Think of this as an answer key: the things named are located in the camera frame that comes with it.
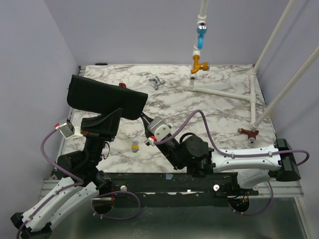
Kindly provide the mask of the black zip tool case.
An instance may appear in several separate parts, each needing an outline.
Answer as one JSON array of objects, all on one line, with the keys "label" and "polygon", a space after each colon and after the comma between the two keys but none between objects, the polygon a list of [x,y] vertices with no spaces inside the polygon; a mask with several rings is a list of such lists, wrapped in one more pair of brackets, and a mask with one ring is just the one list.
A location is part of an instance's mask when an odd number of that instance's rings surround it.
[{"label": "black zip tool case", "polygon": [[108,115],[121,108],[122,118],[128,120],[140,117],[147,99],[146,93],[77,75],[72,75],[67,94],[67,103],[74,109]]}]

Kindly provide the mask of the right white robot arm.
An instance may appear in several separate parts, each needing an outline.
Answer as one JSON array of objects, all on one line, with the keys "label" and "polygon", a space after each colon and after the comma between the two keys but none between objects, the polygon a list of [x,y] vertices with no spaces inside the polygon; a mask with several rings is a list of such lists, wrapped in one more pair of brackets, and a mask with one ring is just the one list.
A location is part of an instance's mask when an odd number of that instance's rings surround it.
[{"label": "right white robot arm", "polygon": [[243,172],[229,183],[230,191],[241,195],[256,184],[269,179],[291,182],[301,179],[294,150],[285,139],[276,139],[266,147],[225,150],[208,143],[194,133],[185,133],[176,140],[181,129],[174,134],[162,118],[154,119],[141,114],[147,137],[146,145],[156,146],[175,170],[186,168],[193,177],[242,169]]}]

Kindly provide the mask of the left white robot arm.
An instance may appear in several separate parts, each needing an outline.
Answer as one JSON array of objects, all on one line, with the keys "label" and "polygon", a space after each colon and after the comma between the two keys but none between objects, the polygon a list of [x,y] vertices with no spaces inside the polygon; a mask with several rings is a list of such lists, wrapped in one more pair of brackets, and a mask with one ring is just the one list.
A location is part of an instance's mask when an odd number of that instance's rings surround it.
[{"label": "left white robot arm", "polygon": [[[105,146],[115,139],[123,108],[115,108],[96,117],[82,119],[80,127],[74,127],[70,120],[55,125],[40,146],[44,158],[52,164],[62,178],[57,185],[35,206],[11,217],[18,229],[18,239],[47,239],[66,215],[83,202],[96,196],[107,196],[112,189],[111,179],[97,169],[106,156]],[[59,131],[65,139],[84,136],[83,150],[63,154],[57,161],[51,160],[44,150],[49,136]]]}]

